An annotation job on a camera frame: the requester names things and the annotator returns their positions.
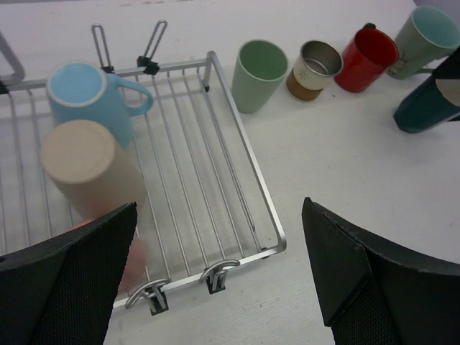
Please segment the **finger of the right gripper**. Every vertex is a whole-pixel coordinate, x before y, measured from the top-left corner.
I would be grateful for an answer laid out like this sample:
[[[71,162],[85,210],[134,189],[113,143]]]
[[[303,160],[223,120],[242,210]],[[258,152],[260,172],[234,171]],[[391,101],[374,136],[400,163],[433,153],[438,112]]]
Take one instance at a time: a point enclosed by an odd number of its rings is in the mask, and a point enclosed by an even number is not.
[[[459,48],[432,73],[437,89],[450,103],[459,106]]]

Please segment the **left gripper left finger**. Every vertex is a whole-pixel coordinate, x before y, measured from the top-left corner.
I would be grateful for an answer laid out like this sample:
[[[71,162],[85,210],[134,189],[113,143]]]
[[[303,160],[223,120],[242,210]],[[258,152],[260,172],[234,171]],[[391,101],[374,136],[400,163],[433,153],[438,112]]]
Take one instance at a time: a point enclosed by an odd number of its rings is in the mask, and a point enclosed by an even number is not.
[[[128,203],[1,256],[1,343],[102,344],[136,225]]]

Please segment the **pale green mug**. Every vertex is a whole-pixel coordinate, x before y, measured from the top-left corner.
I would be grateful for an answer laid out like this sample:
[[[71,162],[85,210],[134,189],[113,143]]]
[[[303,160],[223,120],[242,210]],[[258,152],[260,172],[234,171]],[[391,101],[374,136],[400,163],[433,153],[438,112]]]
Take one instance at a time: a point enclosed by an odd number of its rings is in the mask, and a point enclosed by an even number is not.
[[[431,72],[426,66],[451,55],[459,46],[455,21],[432,6],[418,6],[394,38],[399,58],[387,74],[404,80],[415,74]]]

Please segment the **light green tumbler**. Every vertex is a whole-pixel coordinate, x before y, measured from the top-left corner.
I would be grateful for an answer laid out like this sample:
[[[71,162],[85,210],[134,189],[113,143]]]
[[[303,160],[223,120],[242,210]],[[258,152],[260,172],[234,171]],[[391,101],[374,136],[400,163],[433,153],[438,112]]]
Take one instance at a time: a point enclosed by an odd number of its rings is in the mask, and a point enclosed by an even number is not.
[[[272,97],[289,68],[285,52],[267,40],[250,40],[239,49],[231,83],[237,109],[259,111]]]

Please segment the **light blue mug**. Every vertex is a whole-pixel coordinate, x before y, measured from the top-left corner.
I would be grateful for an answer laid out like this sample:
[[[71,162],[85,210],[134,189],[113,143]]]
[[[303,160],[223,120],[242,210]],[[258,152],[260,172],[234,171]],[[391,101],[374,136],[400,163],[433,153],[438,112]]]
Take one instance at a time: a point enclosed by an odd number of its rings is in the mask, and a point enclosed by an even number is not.
[[[146,101],[130,106],[120,88],[142,93]],[[148,112],[154,103],[144,86],[83,61],[64,63],[52,70],[47,77],[46,93],[56,124],[81,119],[97,122],[122,147],[129,146],[134,136],[132,117]]]

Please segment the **pink cup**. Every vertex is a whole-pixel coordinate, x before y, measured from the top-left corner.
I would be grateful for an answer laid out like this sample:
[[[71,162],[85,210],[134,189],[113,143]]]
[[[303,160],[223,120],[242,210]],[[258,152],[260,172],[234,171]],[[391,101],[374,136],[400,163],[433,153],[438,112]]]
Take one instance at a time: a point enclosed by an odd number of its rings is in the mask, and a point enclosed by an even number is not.
[[[147,264],[147,250],[139,237],[132,239],[117,293],[128,293],[142,280]]]

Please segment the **red mug black handle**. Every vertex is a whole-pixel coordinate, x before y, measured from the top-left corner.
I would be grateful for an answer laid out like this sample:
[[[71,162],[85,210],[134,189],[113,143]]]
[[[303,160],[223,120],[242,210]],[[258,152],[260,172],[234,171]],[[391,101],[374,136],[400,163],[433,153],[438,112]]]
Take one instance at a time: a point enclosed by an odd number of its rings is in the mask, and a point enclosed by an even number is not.
[[[334,78],[344,90],[360,93],[370,87],[399,58],[395,42],[373,23],[356,32],[342,52],[343,68]]]

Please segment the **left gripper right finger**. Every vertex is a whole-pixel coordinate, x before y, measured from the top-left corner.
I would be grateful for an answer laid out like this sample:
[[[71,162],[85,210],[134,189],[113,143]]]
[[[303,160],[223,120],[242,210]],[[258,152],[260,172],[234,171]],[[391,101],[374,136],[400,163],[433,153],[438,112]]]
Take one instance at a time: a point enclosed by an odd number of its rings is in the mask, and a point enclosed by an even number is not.
[[[336,344],[458,344],[459,265],[408,249],[305,198],[303,230]]]

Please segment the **dark green mug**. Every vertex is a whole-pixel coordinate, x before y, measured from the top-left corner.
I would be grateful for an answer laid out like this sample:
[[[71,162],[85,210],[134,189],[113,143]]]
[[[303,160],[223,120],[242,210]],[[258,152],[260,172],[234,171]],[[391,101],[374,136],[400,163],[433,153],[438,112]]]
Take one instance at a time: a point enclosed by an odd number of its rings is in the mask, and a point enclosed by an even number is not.
[[[459,106],[442,95],[433,76],[406,96],[393,114],[397,127],[409,134],[424,132],[446,121],[457,121],[458,117]]]

